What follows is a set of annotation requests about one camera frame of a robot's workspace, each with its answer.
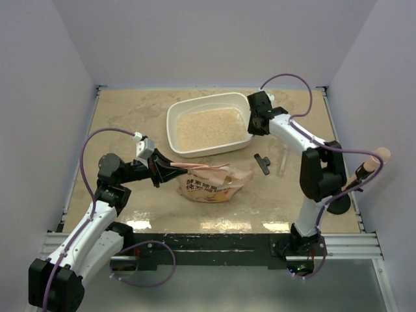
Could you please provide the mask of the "white litter box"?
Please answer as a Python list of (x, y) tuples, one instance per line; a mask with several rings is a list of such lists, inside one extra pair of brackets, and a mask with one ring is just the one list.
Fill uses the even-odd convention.
[(173, 104), (167, 111), (170, 148), (184, 158), (198, 158), (245, 148), (250, 107), (238, 92), (197, 97)]

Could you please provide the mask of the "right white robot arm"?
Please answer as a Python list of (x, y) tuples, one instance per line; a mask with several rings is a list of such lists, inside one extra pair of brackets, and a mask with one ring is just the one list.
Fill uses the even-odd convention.
[(345, 164), (338, 141), (326, 142), (314, 137), (293, 120), (281, 107), (272, 107), (264, 91), (247, 97), (250, 106), (248, 132), (273, 135), (300, 155), (300, 188), (304, 200), (297, 220), (291, 226), (288, 250), (305, 255), (320, 238), (320, 224), (325, 211), (333, 215), (346, 213), (351, 206), (348, 195), (336, 198), (346, 184)]

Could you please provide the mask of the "beige litter scoop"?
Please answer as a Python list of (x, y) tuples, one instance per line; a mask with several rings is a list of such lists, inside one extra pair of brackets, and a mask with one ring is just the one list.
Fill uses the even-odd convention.
[[(391, 152), (385, 147), (379, 147), (374, 151), (383, 161), (387, 163), (391, 157)], [(380, 160), (371, 155), (365, 162), (363, 162), (354, 172), (354, 174), (347, 181), (345, 190), (352, 189), (356, 186), (361, 186), (377, 169), (380, 167)]]

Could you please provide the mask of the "black bag clip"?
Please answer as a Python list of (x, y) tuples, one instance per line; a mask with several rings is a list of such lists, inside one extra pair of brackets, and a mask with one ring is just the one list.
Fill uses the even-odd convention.
[(260, 154), (256, 153), (254, 155), (254, 159), (258, 163), (260, 169), (262, 170), (263, 174), (265, 176), (270, 174), (269, 166), (270, 166), (270, 160), (268, 157), (261, 157)]

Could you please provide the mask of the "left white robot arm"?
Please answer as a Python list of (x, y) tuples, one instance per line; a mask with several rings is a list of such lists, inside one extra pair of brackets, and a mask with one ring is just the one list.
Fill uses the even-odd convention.
[(29, 267), (29, 304), (44, 311), (77, 311), (86, 286), (112, 256), (130, 254), (133, 229), (116, 222), (131, 191), (125, 183), (150, 179), (155, 187), (187, 172), (157, 149), (124, 162), (114, 153), (99, 160), (97, 189), (81, 221), (56, 250)]

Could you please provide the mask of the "orange cat litter bag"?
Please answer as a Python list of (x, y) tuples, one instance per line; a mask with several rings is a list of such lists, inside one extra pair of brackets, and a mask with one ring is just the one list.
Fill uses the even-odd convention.
[(179, 183), (177, 192), (194, 202), (228, 202), (253, 177), (252, 171), (233, 168), (229, 164), (208, 166), (172, 162), (171, 165), (187, 170), (186, 174), (176, 178)]

